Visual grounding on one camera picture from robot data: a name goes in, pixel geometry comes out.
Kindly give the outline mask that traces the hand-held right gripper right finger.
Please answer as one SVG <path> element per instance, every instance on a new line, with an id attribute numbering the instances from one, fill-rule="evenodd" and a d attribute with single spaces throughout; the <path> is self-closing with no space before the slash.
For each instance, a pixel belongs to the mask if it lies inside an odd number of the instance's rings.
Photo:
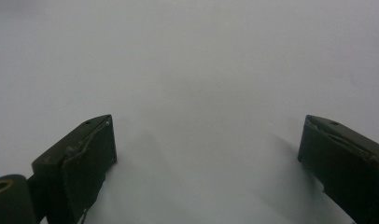
<path id="1" fill-rule="evenodd" d="M 379 144 L 343 124 L 305 117 L 298 160 L 356 224 L 379 224 Z"/>

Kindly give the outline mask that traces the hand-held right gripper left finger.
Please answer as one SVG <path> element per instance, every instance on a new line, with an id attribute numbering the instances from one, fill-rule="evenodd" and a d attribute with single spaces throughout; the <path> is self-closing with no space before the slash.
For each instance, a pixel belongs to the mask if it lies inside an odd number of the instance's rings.
<path id="1" fill-rule="evenodd" d="M 117 162 L 113 119 L 88 119 L 32 162 L 31 197 L 38 220 L 78 224 Z"/>

